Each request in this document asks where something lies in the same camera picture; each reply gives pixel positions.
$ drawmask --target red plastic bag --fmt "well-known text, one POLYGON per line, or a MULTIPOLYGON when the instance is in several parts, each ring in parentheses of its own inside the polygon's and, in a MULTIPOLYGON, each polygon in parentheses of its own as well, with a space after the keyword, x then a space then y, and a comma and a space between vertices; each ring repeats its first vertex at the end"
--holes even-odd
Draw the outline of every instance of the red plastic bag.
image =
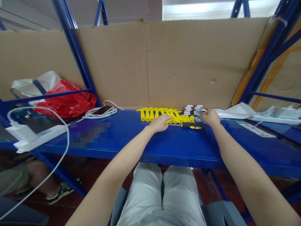
MULTIPOLYGON (((55 94, 80 90, 77 85, 74 85, 66 80, 61 80, 52 90, 46 93, 55 94)), ((95 108, 96 96, 89 92, 70 94, 59 97, 45 99, 45 102, 37 104, 37 107, 46 107, 55 111, 62 118, 79 117, 88 110, 95 108)), ((38 113, 56 117, 54 113, 47 109, 35 108, 38 113)))

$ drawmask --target shoe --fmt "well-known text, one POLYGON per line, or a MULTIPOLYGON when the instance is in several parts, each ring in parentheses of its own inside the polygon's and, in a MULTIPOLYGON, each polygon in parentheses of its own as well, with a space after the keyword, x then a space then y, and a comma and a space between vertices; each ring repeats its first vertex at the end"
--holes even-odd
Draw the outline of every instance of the shoe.
MULTIPOLYGON (((82 183, 82 180, 80 178, 76 179, 78 182, 82 183)), ((48 205, 53 205, 56 202, 58 202, 61 198, 65 197, 66 195, 72 193, 74 191, 73 188, 71 188, 67 183, 61 183, 60 184, 60 190, 54 197, 46 197, 48 201, 48 205)))
POLYGON ((19 199, 25 198, 32 190, 33 190, 33 188, 29 187, 29 188, 17 191, 16 199, 19 200, 19 199))

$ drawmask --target sneaker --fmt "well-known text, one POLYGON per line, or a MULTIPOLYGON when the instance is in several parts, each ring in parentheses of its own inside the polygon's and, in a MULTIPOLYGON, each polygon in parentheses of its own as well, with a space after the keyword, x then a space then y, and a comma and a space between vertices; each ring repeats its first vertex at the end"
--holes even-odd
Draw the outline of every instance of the sneaker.
MULTIPOLYGON (((80 178, 76 179, 78 182, 82 183, 82 180, 80 178)), ((60 184, 60 190, 54 197, 46 197, 48 201, 48 205, 53 205, 56 202, 58 202, 61 198, 65 197, 66 195, 72 193, 74 191, 73 188, 71 188, 67 183, 61 183, 60 184)))

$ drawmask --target forearm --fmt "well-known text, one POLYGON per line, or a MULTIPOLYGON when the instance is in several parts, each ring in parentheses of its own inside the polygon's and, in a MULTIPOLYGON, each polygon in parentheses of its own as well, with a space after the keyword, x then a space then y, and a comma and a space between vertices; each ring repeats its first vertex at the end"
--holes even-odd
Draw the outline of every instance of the forearm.
POLYGON ((212 126, 221 157, 231 173, 255 223, 298 225, 300 218, 254 160, 221 125, 212 126))
POLYGON ((145 127, 107 165, 66 225, 106 226, 120 188, 154 132, 145 127))
POLYGON ((109 181, 124 181, 137 164, 154 132, 146 126, 109 163, 101 177, 109 181))

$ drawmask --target hand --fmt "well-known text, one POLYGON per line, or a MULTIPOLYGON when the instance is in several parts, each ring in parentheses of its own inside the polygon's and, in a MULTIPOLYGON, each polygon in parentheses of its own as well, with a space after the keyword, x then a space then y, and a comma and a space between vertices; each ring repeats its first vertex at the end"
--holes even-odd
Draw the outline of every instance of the hand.
POLYGON ((203 113, 203 119, 210 127, 220 125, 220 116, 212 109, 208 109, 203 113))
POLYGON ((172 118, 173 118, 172 116, 168 116, 167 114, 164 114, 162 116, 155 118, 153 122, 146 127, 151 129, 153 133, 162 132, 168 128, 168 124, 165 124, 166 121, 172 118))

